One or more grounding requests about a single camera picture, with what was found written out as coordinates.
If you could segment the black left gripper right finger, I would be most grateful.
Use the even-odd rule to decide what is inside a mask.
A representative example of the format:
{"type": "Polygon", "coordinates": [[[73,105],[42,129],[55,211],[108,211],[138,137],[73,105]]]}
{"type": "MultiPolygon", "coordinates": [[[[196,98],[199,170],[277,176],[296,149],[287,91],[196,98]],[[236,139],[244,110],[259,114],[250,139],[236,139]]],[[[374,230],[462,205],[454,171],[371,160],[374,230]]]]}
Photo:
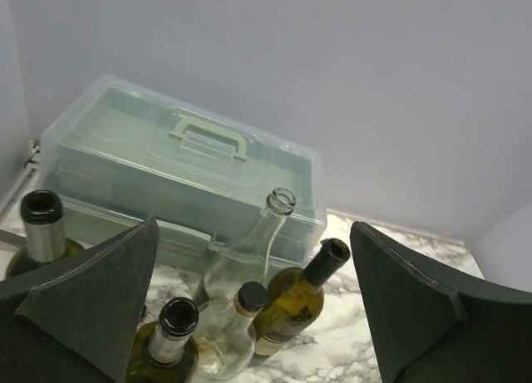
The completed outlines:
{"type": "Polygon", "coordinates": [[[367,223],[352,258],[384,382],[529,382],[531,295],[420,254],[367,223]]]}

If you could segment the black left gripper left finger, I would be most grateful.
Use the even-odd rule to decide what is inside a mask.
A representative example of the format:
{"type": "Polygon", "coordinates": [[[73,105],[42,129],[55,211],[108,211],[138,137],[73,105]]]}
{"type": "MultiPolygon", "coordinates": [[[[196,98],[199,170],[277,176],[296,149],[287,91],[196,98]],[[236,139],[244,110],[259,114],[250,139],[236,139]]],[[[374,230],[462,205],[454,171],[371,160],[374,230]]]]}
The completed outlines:
{"type": "Polygon", "coordinates": [[[3,382],[122,382],[155,266],[155,218],[1,282],[3,382]]]}

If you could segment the green wine bottle tan label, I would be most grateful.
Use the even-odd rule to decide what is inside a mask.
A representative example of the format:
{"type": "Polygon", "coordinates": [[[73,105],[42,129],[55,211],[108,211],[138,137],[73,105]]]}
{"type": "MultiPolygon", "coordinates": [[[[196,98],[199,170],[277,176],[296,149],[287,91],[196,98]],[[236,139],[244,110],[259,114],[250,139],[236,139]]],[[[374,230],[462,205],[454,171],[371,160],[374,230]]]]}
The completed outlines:
{"type": "Polygon", "coordinates": [[[199,311],[186,297],[175,297],[160,310],[158,320],[136,333],[125,382],[191,382],[198,363],[192,333],[199,311]]]}

